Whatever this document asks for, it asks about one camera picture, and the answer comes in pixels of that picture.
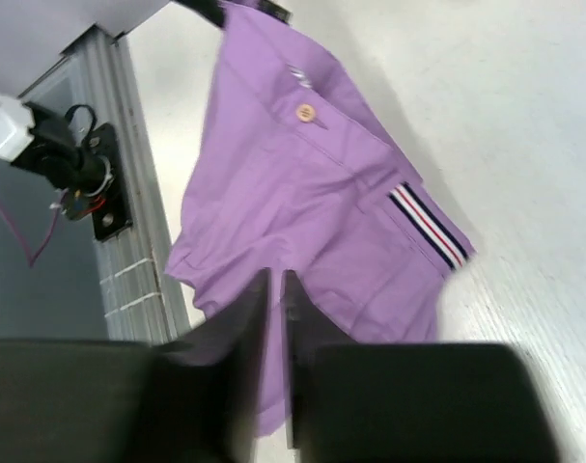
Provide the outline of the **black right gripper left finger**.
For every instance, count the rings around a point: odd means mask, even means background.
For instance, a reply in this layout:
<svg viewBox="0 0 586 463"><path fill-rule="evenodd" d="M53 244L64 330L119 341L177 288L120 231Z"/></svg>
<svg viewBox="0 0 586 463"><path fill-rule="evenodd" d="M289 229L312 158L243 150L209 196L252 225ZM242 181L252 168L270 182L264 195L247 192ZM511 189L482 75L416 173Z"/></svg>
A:
<svg viewBox="0 0 586 463"><path fill-rule="evenodd" d="M269 286L161 345L0 340L0 462L250 461Z"/></svg>

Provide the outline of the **purple trousers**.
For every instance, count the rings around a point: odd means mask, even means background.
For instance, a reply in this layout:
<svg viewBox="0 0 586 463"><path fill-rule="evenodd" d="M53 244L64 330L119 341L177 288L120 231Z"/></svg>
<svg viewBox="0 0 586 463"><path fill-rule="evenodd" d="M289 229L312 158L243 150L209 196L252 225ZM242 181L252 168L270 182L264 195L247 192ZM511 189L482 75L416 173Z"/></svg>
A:
<svg viewBox="0 0 586 463"><path fill-rule="evenodd" d="M473 255L341 63L256 2L223 5L200 154L167 273L205 316L260 269L272 303L258 436L290 413L283 273L362 342L436 337L449 276Z"/></svg>

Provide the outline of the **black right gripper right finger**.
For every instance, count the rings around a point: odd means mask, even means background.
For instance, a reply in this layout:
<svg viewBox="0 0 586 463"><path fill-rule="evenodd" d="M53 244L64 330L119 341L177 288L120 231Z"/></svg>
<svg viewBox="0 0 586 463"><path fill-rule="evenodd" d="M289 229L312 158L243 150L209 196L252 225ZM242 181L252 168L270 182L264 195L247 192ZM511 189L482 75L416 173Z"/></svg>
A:
<svg viewBox="0 0 586 463"><path fill-rule="evenodd" d="M301 462L557 462L529 368L502 343L361 343L284 277Z"/></svg>

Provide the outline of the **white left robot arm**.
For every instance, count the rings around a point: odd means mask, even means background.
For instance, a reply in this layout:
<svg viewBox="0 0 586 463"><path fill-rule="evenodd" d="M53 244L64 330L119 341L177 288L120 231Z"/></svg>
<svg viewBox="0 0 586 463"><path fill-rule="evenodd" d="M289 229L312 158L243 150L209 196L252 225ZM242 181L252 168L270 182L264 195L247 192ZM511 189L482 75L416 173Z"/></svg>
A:
<svg viewBox="0 0 586 463"><path fill-rule="evenodd" d="M89 217L96 240L132 226L118 130L86 102L58 112L0 94L0 160L61 193L54 219Z"/></svg>

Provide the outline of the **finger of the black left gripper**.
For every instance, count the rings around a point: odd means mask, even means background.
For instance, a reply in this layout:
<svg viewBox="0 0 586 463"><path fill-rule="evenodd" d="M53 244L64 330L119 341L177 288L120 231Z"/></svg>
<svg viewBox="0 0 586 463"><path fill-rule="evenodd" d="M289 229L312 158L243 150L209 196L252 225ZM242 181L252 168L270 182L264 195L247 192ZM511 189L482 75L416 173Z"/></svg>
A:
<svg viewBox="0 0 586 463"><path fill-rule="evenodd" d="M281 22L289 22L292 14L271 0L259 0L257 9Z"/></svg>
<svg viewBox="0 0 586 463"><path fill-rule="evenodd" d="M217 0L176 0L176 3L198 14L219 29L225 26L226 12Z"/></svg>

